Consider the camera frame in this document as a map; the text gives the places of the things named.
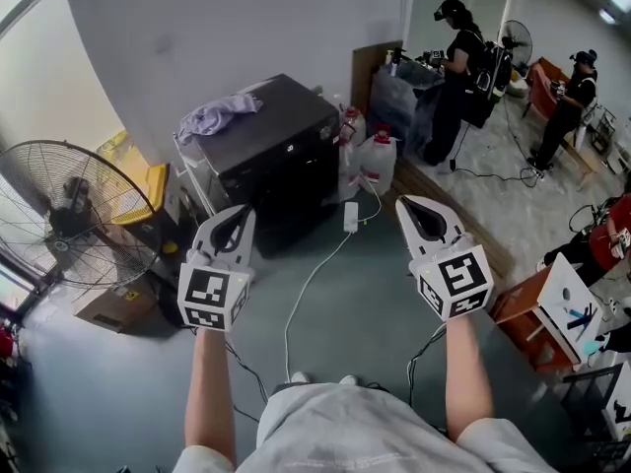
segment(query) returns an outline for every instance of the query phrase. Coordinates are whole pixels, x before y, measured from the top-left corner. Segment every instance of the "black pants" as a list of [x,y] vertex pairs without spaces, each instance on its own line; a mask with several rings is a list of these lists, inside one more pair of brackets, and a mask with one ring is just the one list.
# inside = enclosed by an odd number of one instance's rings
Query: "black pants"
[[570,264],[582,263],[582,266],[576,273],[581,277],[581,280],[587,287],[590,287],[607,273],[594,258],[587,236],[582,236],[581,234],[574,236],[574,238],[570,240],[570,243],[561,245],[545,254],[545,256],[543,256],[543,262],[546,265],[552,264],[559,252],[565,256]]
[[535,164],[538,169],[547,168],[550,160],[554,157],[554,153],[556,153],[559,145],[561,145],[563,137],[577,126],[578,120],[576,113],[563,106],[559,106],[556,109],[545,126],[543,141],[536,155]]
[[464,83],[448,80],[443,85],[432,119],[432,140],[423,159],[430,165],[443,162],[452,151],[466,110]]

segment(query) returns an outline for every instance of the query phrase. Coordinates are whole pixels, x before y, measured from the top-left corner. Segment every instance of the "wooden plank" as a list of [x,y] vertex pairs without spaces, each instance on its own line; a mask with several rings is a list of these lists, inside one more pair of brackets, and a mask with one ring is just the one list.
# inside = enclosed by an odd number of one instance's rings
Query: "wooden plank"
[[[493,277],[496,279],[497,284],[506,279],[514,264],[509,252],[464,210],[452,196],[441,189],[432,179],[405,158],[399,158],[396,162],[392,188],[396,196],[400,194],[425,196],[453,209],[462,220],[466,230],[484,247],[489,266],[491,267]],[[386,204],[389,210],[393,210],[394,206],[392,204],[391,195],[388,196]]]
[[371,96],[373,74],[386,61],[389,49],[403,47],[402,40],[376,43],[353,51],[353,68],[351,74],[351,104],[363,113],[368,111],[368,100]]

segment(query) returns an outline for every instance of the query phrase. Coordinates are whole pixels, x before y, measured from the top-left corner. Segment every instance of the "large black fan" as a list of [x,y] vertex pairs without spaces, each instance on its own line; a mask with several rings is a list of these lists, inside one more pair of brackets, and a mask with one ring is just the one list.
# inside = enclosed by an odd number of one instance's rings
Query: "large black fan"
[[65,142],[0,155],[0,248],[38,275],[113,287],[147,271],[160,249],[151,203],[102,157]]
[[528,64],[532,56],[532,38],[527,28],[519,21],[510,20],[500,28],[498,42],[513,56],[513,66],[520,69]]

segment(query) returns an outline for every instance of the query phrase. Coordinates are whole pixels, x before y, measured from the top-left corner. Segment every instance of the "person in red shirt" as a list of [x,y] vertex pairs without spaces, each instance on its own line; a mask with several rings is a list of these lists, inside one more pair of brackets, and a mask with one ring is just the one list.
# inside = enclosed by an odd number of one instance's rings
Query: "person in red shirt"
[[631,232],[631,194],[625,194],[609,209],[605,224],[595,227],[589,237],[578,234],[570,243],[548,252],[537,264],[537,271],[552,264],[560,252],[570,264],[581,264],[576,271],[587,287],[604,277],[622,259],[611,250],[624,229]]

